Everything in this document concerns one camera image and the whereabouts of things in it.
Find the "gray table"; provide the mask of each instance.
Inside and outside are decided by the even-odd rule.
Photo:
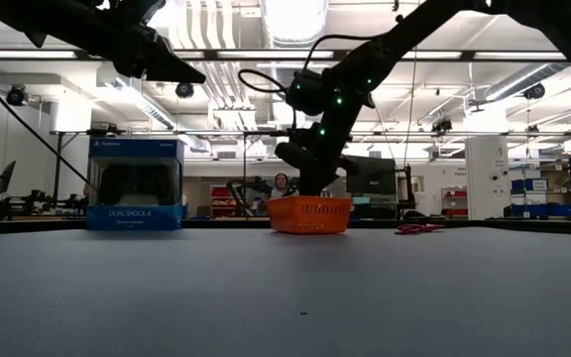
[[[570,356],[571,236],[0,235],[0,356]]]

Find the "plastic basket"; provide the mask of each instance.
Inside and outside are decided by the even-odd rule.
[[[336,234],[347,229],[352,200],[289,196],[266,202],[274,230],[291,234]]]

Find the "person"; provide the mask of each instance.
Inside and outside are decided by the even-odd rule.
[[[270,199],[283,197],[288,190],[289,177],[284,173],[275,176],[275,188],[270,193]]]

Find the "red object on table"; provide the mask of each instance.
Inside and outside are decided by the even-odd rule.
[[[396,234],[407,235],[428,233],[440,228],[444,228],[444,226],[439,224],[403,224],[402,226],[398,227]]]

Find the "product box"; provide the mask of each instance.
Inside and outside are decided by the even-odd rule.
[[[87,229],[179,229],[183,149],[177,140],[91,138]]]
[[[526,178],[512,181],[512,193],[522,193],[526,191],[547,191],[546,178]]]

